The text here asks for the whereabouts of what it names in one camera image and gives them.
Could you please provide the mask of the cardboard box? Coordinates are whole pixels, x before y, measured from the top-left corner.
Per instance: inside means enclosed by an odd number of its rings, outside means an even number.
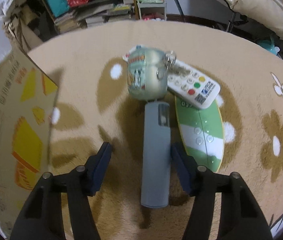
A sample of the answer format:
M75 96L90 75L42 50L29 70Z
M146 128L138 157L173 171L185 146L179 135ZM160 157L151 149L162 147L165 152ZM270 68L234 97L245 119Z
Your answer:
M21 50L0 63L0 229L13 225L48 169L57 85Z

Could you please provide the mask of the green white striped remote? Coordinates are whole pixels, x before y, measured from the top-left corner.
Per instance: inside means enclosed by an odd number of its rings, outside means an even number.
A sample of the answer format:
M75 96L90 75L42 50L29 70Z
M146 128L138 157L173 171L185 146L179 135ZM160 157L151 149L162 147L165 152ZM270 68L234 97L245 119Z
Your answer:
M217 103L214 101L207 109L198 110L178 97L174 99L178 128L187 155L198 165L217 172L224 155L223 121Z

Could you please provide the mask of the beige patterned round rug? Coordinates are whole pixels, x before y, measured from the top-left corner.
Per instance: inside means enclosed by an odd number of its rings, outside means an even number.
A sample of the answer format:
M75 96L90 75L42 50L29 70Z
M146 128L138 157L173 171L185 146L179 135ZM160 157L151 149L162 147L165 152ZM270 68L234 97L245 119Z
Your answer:
M122 21L0 60L4 239L283 239L283 59Z

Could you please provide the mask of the white TV remote control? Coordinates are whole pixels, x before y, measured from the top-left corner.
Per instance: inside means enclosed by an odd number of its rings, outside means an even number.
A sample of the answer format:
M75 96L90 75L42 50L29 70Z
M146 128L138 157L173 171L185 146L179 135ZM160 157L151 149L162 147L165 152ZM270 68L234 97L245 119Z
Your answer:
M220 84L200 70L176 60L169 68L168 89L197 109L207 109L220 93Z

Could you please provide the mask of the green cartoon earbuds case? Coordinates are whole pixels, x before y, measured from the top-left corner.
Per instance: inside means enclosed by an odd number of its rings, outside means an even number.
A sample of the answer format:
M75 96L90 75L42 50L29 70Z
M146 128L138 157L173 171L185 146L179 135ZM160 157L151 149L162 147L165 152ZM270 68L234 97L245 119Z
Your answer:
M136 46L127 58L127 86L137 100L162 99L167 92L166 54L156 48Z

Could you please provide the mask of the teal plastic toy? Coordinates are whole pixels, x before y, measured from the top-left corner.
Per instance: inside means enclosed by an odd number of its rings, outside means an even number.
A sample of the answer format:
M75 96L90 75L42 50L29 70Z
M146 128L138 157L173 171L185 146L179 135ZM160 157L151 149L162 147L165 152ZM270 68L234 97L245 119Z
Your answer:
M276 56L280 51L280 48L275 45L273 36L270 36L267 40L261 40L257 44Z

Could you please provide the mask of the stack of books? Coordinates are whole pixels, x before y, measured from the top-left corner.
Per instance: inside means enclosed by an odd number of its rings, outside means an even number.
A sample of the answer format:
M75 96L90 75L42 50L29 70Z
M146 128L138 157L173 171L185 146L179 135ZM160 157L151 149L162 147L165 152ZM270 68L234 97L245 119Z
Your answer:
M134 0L92 0L54 20L60 34L105 23L135 19Z

